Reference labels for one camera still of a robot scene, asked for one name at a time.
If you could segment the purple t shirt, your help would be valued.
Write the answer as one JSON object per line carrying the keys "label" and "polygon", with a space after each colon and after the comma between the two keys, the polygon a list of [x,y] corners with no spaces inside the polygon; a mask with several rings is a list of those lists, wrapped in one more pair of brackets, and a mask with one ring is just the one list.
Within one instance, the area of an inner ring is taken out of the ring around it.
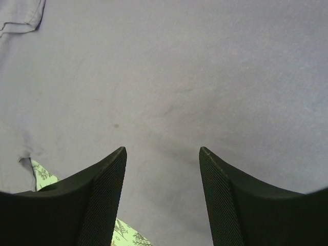
{"label": "purple t shirt", "polygon": [[327,1],[1,1],[1,190],[127,149],[118,217],[211,245],[202,146],[272,185],[327,186]]}

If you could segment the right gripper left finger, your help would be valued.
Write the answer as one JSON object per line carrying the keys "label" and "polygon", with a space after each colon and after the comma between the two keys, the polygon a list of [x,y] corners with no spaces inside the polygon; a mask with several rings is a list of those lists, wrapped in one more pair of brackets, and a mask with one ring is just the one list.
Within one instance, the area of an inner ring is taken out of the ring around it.
{"label": "right gripper left finger", "polygon": [[1,245],[110,245],[126,163],[120,147],[37,192],[2,192]]}

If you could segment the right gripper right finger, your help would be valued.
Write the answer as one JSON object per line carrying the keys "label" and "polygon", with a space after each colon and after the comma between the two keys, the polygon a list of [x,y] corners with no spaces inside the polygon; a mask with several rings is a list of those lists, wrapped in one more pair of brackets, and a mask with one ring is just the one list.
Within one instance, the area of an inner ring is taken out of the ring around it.
{"label": "right gripper right finger", "polygon": [[327,245],[327,189],[278,188],[206,147],[199,165],[214,245]]}

